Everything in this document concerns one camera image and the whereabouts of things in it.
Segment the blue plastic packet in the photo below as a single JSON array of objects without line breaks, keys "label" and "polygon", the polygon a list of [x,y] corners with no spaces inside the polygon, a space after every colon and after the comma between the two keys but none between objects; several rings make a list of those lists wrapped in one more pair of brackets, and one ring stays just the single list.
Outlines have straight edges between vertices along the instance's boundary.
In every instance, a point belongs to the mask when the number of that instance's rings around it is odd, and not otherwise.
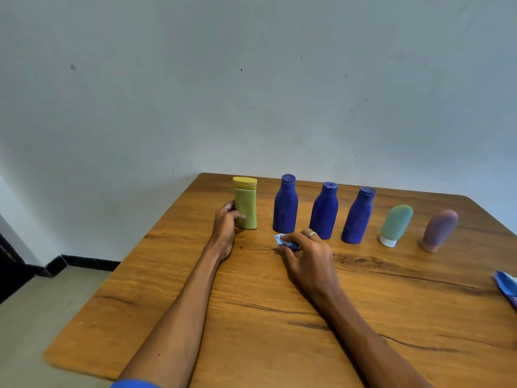
[{"label": "blue plastic packet", "polygon": [[502,271],[496,271],[494,280],[501,293],[517,313],[517,277]]}]

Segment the teal tube with white cap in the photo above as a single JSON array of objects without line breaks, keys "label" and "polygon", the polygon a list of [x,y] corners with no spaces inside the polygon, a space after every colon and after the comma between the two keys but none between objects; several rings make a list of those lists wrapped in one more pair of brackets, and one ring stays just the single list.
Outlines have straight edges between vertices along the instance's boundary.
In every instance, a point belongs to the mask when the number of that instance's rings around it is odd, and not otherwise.
[{"label": "teal tube with white cap", "polygon": [[413,209],[405,204],[391,208],[380,229],[379,242],[385,247],[394,247],[404,234],[411,218]]}]

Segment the dark blue plastic bottle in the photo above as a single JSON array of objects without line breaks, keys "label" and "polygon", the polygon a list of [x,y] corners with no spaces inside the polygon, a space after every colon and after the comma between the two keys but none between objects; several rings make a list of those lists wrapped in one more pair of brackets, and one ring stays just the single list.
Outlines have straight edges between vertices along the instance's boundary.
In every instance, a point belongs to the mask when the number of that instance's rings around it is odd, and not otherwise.
[{"label": "dark blue plastic bottle", "polygon": [[336,221],[339,201],[338,185],[334,182],[324,182],[322,190],[315,199],[309,228],[316,232],[322,240],[331,238]]},{"label": "dark blue plastic bottle", "polygon": [[285,174],[281,177],[280,189],[275,196],[273,230],[277,233],[289,234],[295,231],[298,194],[296,177]]},{"label": "dark blue plastic bottle", "polygon": [[348,244],[361,243],[373,210],[373,200],[376,190],[371,187],[361,187],[355,201],[352,203],[345,221],[341,240]]}]

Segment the mauve squeeze tube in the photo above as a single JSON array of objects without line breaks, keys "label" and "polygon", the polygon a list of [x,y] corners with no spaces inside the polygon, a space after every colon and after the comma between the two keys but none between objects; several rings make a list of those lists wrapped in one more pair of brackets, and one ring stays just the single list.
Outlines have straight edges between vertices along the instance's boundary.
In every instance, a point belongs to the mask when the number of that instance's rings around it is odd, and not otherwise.
[{"label": "mauve squeeze tube", "polygon": [[435,253],[456,228],[458,214],[451,209],[435,214],[424,230],[419,246],[426,252]]}]

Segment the black skirting board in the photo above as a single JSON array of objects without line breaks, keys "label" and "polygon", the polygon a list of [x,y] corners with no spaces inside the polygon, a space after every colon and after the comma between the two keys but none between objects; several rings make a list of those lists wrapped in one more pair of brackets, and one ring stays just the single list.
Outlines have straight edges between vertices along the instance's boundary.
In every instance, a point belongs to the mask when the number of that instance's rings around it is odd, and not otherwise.
[{"label": "black skirting board", "polygon": [[119,261],[84,258],[75,255],[61,254],[55,257],[45,266],[31,265],[30,267],[36,276],[54,278],[69,266],[113,272],[119,265]]}]

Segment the small light blue cloth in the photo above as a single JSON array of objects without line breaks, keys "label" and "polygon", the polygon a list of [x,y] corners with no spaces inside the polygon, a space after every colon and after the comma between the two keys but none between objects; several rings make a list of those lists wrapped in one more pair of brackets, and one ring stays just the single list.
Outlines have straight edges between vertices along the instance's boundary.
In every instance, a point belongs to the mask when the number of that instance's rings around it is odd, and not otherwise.
[{"label": "small light blue cloth", "polygon": [[276,234],[274,236],[275,241],[278,246],[284,245],[288,248],[290,248],[293,251],[297,251],[299,249],[299,245],[294,241],[285,241],[282,237],[284,237],[285,234]]}]

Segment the person's left forearm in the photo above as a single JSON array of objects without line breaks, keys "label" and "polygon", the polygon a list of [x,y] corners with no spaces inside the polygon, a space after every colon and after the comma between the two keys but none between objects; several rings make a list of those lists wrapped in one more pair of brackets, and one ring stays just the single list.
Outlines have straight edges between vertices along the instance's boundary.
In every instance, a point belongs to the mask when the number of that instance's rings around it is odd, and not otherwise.
[{"label": "person's left forearm", "polygon": [[120,374],[162,388],[188,388],[200,350],[212,284],[221,263],[204,248],[169,309]]}]

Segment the blue shirt sleeve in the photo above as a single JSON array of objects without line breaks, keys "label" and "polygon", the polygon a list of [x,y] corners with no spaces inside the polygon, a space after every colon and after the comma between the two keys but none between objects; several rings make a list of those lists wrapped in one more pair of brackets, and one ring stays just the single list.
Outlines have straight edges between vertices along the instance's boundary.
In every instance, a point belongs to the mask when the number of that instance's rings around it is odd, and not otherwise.
[{"label": "blue shirt sleeve", "polygon": [[160,385],[141,379],[121,379],[109,388],[162,388]]}]

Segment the person's right hand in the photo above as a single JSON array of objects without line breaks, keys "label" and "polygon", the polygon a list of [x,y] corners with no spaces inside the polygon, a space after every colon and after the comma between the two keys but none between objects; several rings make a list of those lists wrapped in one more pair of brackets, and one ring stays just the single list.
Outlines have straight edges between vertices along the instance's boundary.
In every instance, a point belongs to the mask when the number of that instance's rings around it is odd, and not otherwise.
[{"label": "person's right hand", "polygon": [[287,271],[304,296],[320,305],[343,295],[331,248],[316,232],[305,228],[282,238],[299,245],[299,249],[294,251],[298,265],[287,266]]}]

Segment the person's left hand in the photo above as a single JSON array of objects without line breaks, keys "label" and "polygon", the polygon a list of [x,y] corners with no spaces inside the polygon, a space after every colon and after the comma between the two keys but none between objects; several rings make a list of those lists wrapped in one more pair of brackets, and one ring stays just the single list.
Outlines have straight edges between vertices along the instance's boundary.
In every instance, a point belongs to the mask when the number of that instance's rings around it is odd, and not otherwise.
[{"label": "person's left hand", "polygon": [[226,217],[228,211],[237,211],[235,200],[226,202],[216,211],[212,233],[205,248],[217,257],[219,263],[229,257],[234,245],[235,221]]}]

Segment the person's right forearm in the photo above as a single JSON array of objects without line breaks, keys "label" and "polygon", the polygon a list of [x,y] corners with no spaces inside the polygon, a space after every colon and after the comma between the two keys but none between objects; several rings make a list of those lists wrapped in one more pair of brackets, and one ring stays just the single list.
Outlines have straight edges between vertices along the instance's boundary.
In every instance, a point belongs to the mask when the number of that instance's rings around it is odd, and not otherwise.
[{"label": "person's right forearm", "polygon": [[345,344],[371,388],[432,388],[432,385],[369,326],[338,287],[310,295]]}]

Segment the green bottle with yellow cap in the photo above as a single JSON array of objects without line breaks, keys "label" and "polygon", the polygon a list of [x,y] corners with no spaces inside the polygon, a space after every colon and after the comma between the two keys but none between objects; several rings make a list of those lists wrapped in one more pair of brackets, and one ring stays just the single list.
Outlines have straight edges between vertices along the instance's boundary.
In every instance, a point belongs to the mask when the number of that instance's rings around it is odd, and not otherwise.
[{"label": "green bottle with yellow cap", "polygon": [[244,230],[255,230],[257,228],[256,218],[256,189],[257,179],[251,177],[233,177],[235,191],[235,209],[244,218],[237,218],[235,225]]}]

